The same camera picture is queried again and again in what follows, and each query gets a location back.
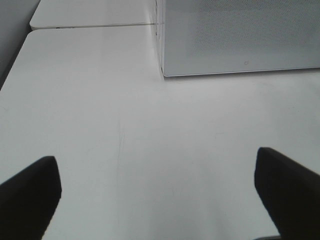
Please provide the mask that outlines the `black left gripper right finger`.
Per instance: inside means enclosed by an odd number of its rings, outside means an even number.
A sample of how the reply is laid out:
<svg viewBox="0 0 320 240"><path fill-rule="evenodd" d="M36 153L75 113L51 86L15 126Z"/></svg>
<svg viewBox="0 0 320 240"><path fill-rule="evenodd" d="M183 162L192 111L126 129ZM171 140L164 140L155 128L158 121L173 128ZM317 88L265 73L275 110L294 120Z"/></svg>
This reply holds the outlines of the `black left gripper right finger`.
<svg viewBox="0 0 320 240"><path fill-rule="evenodd" d="M257 151L254 186L283 240L320 238L320 176L270 147Z"/></svg>

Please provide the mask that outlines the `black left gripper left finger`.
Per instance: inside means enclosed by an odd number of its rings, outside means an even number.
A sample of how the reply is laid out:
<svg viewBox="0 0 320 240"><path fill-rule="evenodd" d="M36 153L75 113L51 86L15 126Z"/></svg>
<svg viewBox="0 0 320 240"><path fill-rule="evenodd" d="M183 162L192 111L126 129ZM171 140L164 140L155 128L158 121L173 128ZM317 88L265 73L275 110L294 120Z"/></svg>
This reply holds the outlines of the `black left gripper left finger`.
<svg viewBox="0 0 320 240"><path fill-rule="evenodd" d="M45 156L0 185L0 238L43 238L62 196L56 158Z"/></svg>

